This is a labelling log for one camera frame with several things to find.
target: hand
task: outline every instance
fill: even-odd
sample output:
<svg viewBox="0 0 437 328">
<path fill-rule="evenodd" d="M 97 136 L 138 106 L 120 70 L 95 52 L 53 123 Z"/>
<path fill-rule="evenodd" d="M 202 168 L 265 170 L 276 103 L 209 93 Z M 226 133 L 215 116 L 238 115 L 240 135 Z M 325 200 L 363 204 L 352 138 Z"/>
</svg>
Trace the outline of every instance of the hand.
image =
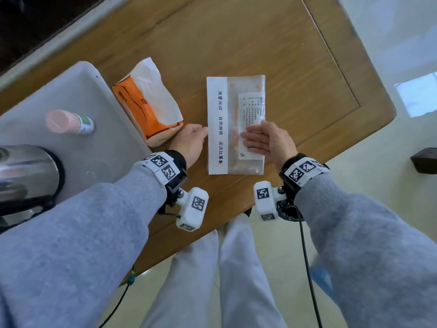
<svg viewBox="0 0 437 328">
<path fill-rule="evenodd" d="M 200 124 L 187 124 L 173 139 L 169 149 L 174 149 L 183 155 L 188 169 L 199 158 L 207 135 L 207 127 Z"/>
<path fill-rule="evenodd" d="M 243 143 L 251 152 L 269 156 L 278 172 L 288 159 L 298 154 L 288 132 L 278 128 L 273 122 L 264 120 L 261 124 L 248 126 L 241 136 L 246 139 Z"/>
</svg>

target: dark background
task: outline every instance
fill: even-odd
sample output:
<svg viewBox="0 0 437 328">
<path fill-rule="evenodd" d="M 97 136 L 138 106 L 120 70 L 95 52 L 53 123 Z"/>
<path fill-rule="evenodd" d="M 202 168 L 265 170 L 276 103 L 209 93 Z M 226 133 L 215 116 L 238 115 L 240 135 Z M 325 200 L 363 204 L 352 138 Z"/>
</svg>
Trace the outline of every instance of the dark background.
<svg viewBox="0 0 437 328">
<path fill-rule="evenodd" d="M 0 0 L 0 75 L 103 0 Z"/>
</svg>

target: person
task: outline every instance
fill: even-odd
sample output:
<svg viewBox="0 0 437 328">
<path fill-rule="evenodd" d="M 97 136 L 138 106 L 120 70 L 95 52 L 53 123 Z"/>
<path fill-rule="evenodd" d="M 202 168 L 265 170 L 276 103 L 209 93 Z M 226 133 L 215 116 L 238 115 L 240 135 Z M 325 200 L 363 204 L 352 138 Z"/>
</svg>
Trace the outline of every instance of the person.
<svg viewBox="0 0 437 328">
<path fill-rule="evenodd" d="M 189 168 L 207 128 L 186 125 L 172 141 Z M 276 169 L 298 151 L 292 138 L 263 121 L 241 134 Z M 114 184 L 97 184 L 0 237 L 0 327 L 95 327 L 141 252 L 166 190 L 139 164 Z M 435 327 L 437 245 L 387 207 L 342 190 L 329 174 L 311 179 L 294 199 L 329 270 L 349 327 Z M 285 327 L 255 253 L 246 215 L 172 259 L 143 327 L 206 327 L 220 272 L 223 327 Z"/>
</svg>

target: person's left hand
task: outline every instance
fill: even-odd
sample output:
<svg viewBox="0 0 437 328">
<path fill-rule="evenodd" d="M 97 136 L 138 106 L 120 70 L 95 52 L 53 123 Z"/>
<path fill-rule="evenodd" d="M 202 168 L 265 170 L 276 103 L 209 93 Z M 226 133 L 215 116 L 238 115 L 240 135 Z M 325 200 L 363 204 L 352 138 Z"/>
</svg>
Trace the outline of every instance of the person's left hand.
<svg viewBox="0 0 437 328">
<path fill-rule="evenodd" d="M 173 139 L 169 149 L 174 149 L 183 155 L 188 169 L 199 158 L 207 135 L 208 128 L 206 126 L 187 124 Z"/>
</svg>

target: gray sleeve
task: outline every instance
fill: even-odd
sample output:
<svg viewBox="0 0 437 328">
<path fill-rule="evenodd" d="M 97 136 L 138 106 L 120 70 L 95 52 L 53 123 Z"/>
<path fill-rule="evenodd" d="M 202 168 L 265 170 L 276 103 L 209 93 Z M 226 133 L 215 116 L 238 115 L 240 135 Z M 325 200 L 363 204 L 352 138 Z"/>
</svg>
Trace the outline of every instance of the gray sleeve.
<svg viewBox="0 0 437 328">
<path fill-rule="evenodd" d="M 437 323 L 437 245 L 387 207 L 344 192 L 329 175 L 295 204 L 330 272 L 349 327 L 424 328 Z"/>
<path fill-rule="evenodd" d="M 135 165 L 1 235 L 1 326 L 95 327 L 166 197 Z"/>
</svg>

